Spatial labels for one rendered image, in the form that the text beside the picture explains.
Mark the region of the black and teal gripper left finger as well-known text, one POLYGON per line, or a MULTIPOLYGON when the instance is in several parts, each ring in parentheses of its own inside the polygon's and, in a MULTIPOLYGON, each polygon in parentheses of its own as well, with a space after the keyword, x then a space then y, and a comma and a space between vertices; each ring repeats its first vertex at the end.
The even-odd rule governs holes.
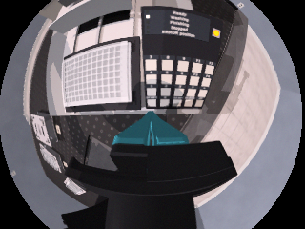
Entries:
POLYGON ((115 143, 150 145, 151 111, 148 111, 143 118, 116 135, 113 144, 115 143))

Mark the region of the white multi-well plate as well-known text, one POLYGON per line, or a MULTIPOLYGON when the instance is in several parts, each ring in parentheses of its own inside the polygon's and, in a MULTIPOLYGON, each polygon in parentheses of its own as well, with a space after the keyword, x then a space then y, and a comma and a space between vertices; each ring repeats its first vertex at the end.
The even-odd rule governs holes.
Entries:
POLYGON ((56 171, 58 170, 57 164, 53 157, 49 153, 47 153, 44 149, 40 148, 43 158, 49 163, 51 167, 53 167, 56 171))
POLYGON ((66 185, 71 191, 73 191, 75 194, 81 193, 82 191, 80 190, 80 188, 78 188, 75 184, 73 184, 72 182, 68 182, 66 185))
POLYGON ((131 42, 111 43, 65 59, 62 95, 64 107, 132 102, 131 42))

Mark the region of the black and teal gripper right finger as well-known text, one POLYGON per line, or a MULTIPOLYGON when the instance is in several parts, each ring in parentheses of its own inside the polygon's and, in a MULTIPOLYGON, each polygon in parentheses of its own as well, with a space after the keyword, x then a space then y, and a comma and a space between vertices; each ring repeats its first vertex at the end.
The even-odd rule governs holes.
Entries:
POLYGON ((190 144, 186 135, 175 129, 154 111, 151 111, 152 145, 180 145, 190 144))

